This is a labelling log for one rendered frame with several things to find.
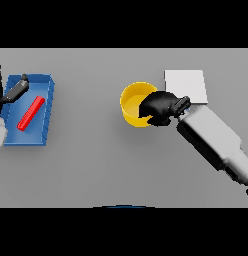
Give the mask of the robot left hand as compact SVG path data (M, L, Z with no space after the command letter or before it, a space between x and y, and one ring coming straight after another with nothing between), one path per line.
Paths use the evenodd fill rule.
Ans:
M0 114L4 104L14 103L17 101L24 93L29 89L29 80L26 74L21 76L19 82L10 89L6 95L3 95L2 86L2 75L1 75L1 65L0 65Z

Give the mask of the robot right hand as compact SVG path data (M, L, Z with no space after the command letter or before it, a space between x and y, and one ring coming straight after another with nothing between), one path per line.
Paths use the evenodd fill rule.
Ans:
M171 92L156 91L150 93L139 105L139 118L149 117L148 124L168 126L170 117L178 118L191 106L188 96L178 98Z

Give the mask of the yellow bowl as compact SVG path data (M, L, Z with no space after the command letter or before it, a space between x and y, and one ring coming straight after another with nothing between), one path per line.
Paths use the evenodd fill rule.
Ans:
M135 128L145 128L149 124L148 117L139 117L140 103L152 92L156 92L157 88L148 82L134 82L129 84L120 95L120 108L124 120Z

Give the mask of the red beaker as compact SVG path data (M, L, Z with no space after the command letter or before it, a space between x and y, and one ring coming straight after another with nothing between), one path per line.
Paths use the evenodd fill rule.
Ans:
M42 106L45 103L45 98L37 95L26 112L22 115L19 122L17 123L17 129L21 132L25 132L27 129L33 127L33 121L36 119L36 116Z

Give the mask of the pale square scale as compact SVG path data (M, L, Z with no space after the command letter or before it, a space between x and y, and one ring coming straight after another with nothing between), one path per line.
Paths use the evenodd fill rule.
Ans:
M167 92L178 98L188 96L192 104L208 104L202 70L165 70L164 80Z

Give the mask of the blue tray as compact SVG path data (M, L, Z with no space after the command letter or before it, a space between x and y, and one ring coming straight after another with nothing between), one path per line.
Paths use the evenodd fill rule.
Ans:
M27 74L29 89L5 104L1 117L8 131L5 146L45 146L55 83L50 74Z

